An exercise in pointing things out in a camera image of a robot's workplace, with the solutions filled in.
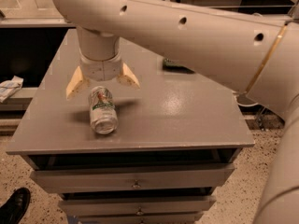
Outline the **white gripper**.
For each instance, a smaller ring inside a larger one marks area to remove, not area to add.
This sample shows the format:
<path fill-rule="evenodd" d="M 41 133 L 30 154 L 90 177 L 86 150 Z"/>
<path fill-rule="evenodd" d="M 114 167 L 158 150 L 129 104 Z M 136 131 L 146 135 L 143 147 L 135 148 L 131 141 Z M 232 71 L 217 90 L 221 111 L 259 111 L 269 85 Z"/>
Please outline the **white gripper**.
<path fill-rule="evenodd" d="M 116 77 L 117 81 L 124 86 L 140 88 L 139 81 L 130 67 L 122 63 L 120 53 L 107 60 L 93 60 L 87 58 L 82 52 L 79 55 L 80 67 L 76 68 L 65 90 L 67 100 L 86 90 L 90 86 L 90 80 L 108 81 Z"/>

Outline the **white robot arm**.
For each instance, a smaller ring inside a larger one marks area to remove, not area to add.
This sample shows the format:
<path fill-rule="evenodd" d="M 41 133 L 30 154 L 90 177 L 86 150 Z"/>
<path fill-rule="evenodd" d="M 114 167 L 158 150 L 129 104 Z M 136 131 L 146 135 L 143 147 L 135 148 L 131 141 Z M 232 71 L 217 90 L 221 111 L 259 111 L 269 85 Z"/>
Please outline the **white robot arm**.
<path fill-rule="evenodd" d="M 161 0 L 53 0 L 78 29 L 80 66 L 93 80 L 122 69 L 123 37 L 245 94 L 285 131 L 254 224 L 299 224 L 299 25 Z"/>

